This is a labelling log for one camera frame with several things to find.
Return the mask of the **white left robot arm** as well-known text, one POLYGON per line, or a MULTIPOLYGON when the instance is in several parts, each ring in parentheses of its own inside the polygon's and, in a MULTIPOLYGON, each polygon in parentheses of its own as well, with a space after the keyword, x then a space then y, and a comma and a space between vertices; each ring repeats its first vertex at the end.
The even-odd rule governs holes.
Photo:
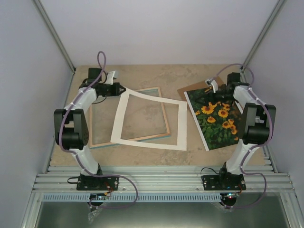
POLYGON ((89 68, 88 78, 83 80, 74 100, 63 109, 54 111, 54 128, 56 144, 73 155, 81 167, 77 177, 68 178, 69 184, 76 185, 77 190, 105 190, 112 192, 118 189, 119 179, 104 176, 99 163, 93 158, 89 142, 89 129, 85 114, 99 97, 106 99, 119 96, 126 91, 125 87, 116 82, 117 71, 105 74, 100 68, 89 68))

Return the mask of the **sunflower photo print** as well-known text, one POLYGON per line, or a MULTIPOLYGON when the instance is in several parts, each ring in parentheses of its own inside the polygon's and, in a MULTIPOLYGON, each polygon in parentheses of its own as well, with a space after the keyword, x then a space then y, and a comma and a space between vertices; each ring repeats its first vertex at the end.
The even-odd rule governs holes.
POLYGON ((184 93, 206 151, 215 150, 239 141, 238 126, 242 113, 233 101, 199 104, 195 99, 205 95, 204 89, 184 93))

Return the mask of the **white mat board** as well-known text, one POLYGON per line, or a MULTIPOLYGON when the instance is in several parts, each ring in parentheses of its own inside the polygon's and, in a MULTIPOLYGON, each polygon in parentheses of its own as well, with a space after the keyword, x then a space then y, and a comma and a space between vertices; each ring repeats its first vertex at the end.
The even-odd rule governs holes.
POLYGON ((187 150, 187 110, 188 110, 187 102, 146 95, 127 88, 126 91, 120 95, 120 100, 115 114, 110 142, 122 144, 122 145, 143 147, 143 148, 186 151, 187 150), (123 123, 124 123, 124 115, 130 95, 136 96, 141 99, 151 100, 160 103, 175 104, 178 106, 178 126, 177 126, 178 131, 177 131, 176 145, 131 141, 121 138, 123 123))

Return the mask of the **blue wooden picture frame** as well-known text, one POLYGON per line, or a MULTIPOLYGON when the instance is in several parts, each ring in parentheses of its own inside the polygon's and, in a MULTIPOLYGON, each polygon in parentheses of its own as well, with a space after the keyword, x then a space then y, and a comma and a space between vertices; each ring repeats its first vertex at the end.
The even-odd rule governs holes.
MULTIPOLYGON (((108 97, 90 106, 88 111, 89 147, 113 146, 110 142, 120 97, 108 97)), ((123 113, 122 139, 146 141, 171 135, 164 103, 131 95, 123 113)))

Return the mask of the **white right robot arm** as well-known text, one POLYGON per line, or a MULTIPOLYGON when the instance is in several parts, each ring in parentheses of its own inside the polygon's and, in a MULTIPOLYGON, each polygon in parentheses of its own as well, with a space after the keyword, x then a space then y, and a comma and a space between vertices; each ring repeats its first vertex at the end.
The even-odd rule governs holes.
POLYGON ((248 83, 241 81, 240 73, 230 73, 226 85, 218 85, 214 78, 207 79, 211 92, 196 98, 206 105, 208 102, 235 101, 243 109, 238 127, 239 141, 230 159, 216 175, 203 175, 205 190, 245 190, 245 166, 252 155, 272 138, 276 107, 260 100, 248 83))

